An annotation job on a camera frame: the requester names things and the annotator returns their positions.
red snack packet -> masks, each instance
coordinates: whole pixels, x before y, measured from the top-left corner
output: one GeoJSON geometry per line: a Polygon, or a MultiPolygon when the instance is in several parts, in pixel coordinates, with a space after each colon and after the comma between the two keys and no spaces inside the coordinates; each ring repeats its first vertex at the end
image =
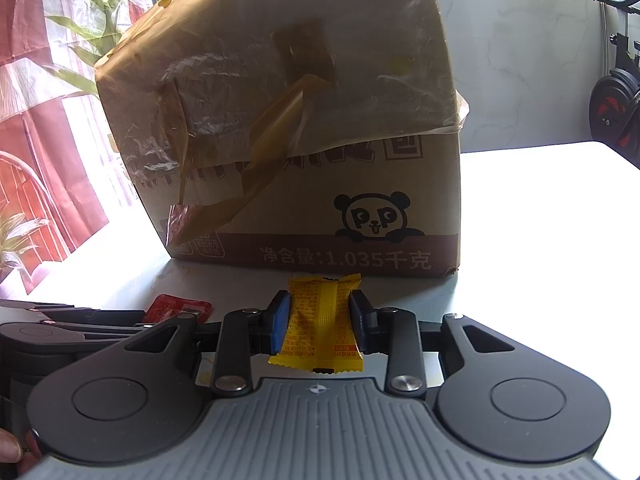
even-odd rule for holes
{"type": "Polygon", "coordinates": [[[146,311],[142,322],[160,323],[181,312],[197,314],[198,323],[204,323],[211,314],[211,304],[208,301],[184,300],[168,294],[160,294],[146,311]]]}

person's finger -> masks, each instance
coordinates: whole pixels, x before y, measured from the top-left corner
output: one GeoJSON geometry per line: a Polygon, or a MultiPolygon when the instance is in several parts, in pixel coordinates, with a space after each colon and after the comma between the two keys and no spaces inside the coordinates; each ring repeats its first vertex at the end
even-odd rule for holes
{"type": "Polygon", "coordinates": [[[27,441],[27,446],[29,446],[29,449],[31,450],[33,455],[37,459],[41,459],[42,458],[42,453],[38,449],[38,443],[36,442],[36,437],[33,435],[33,433],[31,431],[27,432],[27,435],[25,436],[25,439],[27,441]]]}
{"type": "Polygon", "coordinates": [[[22,458],[20,442],[7,430],[0,428],[0,462],[14,464],[22,458]]]}
{"type": "Polygon", "coordinates": [[[26,473],[29,469],[35,466],[40,459],[35,456],[32,452],[27,452],[22,457],[22,460],[17,463],[16,469],[18,470],[18,475],[22,475],[26,473]]]}

white wall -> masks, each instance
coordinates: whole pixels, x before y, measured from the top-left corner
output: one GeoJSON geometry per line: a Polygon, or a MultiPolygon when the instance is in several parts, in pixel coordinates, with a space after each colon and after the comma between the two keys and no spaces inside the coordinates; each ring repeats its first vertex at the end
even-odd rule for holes
{"type": "Polygon", "coordinates": [[[600,4],[440,0],[440,6],[456,85],[470,107],[463,152],[591,139],[589,96],[604,70],[600,4]]]}

panda logo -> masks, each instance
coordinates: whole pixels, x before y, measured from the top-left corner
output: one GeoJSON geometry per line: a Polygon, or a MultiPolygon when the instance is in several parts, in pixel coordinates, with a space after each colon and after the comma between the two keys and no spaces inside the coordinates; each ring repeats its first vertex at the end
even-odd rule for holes
{"type": "Polygon", "coordinates": [[[401,191],[395,191],[391,196],[363,193],[349,198],[338,195],[334,206],[342,211],[344,228],[338,229],[335,235],[348,236],[353,242],[388,240],[396,243],[407,236],[424,236],[419,229],[406,226],[404,210],[410,205],[409,197],[401,191]]]}

metal screw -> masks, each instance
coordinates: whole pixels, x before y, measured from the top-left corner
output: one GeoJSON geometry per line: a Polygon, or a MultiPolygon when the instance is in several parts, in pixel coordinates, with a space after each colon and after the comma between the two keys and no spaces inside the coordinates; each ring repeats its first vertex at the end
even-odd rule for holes
{"type": "Polygon", "coordinates": [[[223,392],[239,392],[246,388],[246,381],[237,375],[223,375],[216,379],[215,385],[223,392]]]}
{"type": "Polygon", "coordinates": [[[391,379],[391,387],[399,392],[414,392],[422,387],[422,381],[412,375],[398,375],[391,379]]]}

